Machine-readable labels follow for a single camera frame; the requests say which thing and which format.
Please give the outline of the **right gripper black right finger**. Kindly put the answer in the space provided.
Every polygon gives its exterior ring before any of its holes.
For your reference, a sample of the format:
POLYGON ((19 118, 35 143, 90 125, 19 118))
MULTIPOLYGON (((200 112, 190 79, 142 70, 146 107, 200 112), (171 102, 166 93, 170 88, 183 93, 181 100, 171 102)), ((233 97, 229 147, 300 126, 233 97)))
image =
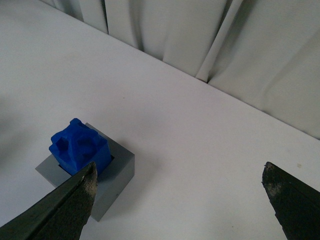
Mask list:
POLYGON ((320 192, 267 162, 262 185, 288 240, 320 238, 320 192))

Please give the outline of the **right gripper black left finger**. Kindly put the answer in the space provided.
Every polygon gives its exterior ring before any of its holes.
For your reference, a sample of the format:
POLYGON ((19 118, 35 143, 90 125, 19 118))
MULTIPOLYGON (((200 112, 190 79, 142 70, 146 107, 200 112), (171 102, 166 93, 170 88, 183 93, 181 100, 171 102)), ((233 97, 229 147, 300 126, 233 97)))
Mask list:
POLYGON ((2 240, 78 240, 91 215, 97 168, 89 163, 0 228, 2 240))

